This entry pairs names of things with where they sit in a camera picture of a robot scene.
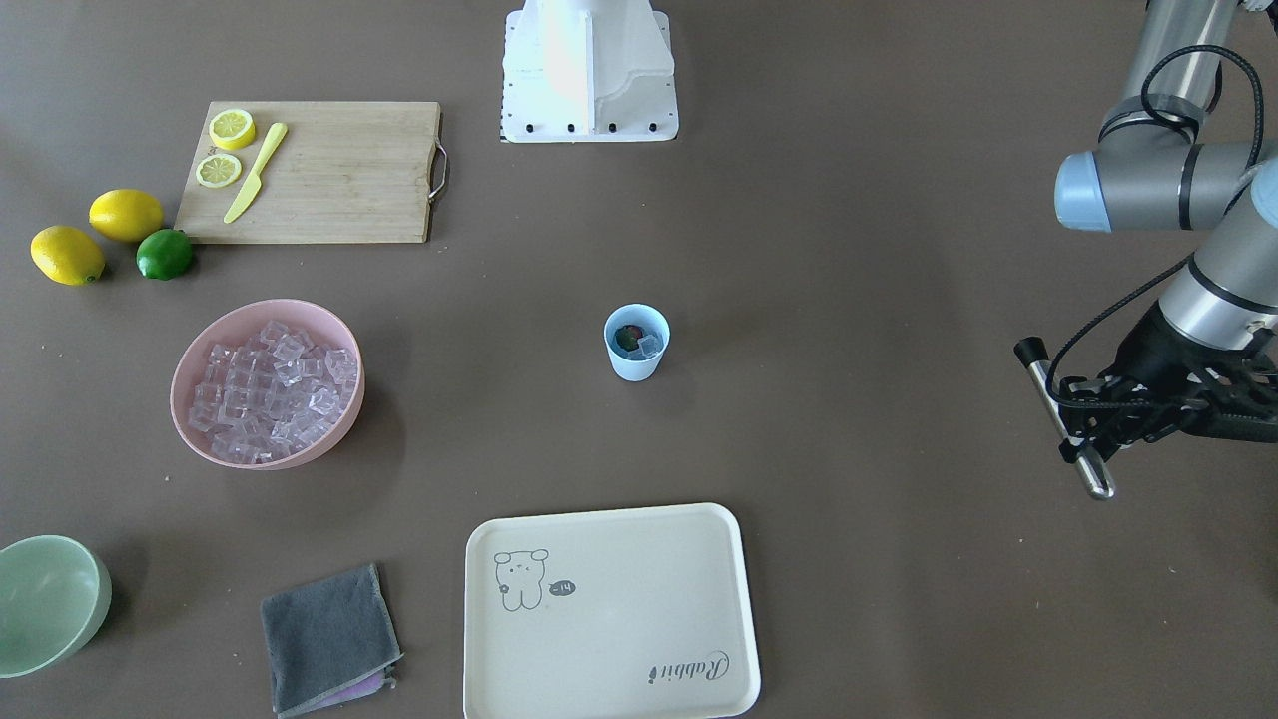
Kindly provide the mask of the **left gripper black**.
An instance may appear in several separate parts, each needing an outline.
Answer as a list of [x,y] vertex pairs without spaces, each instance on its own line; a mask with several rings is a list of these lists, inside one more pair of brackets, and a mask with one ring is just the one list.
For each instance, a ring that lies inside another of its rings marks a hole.
[[1095,381],[1059,379],[1059,418],[1068,435],[1102,458],[1176,432],[1273,444],[1275,335],[1261,329],[1245,338],[1238,351],[1197,345],[1150,307]]

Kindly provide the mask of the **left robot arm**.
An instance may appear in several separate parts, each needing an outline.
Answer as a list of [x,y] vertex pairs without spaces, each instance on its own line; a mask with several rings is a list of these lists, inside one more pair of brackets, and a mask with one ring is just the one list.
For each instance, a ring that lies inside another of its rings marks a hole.
[[1203,231],[1097,378],[1042,387],[1068,464],[1176,432],[1275,441],[1275,143],[1258,73],[1226,45],[1236,1],[1146,3],[1122,100],[1095,149],[1059,163],[1059,223]]

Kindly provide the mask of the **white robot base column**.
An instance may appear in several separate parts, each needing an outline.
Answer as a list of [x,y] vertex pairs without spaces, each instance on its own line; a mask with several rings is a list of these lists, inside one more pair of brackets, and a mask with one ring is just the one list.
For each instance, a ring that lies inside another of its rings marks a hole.
[[670,20],[648,1],[525,1],[506,15],[502,70],[507,143],[679,135]]

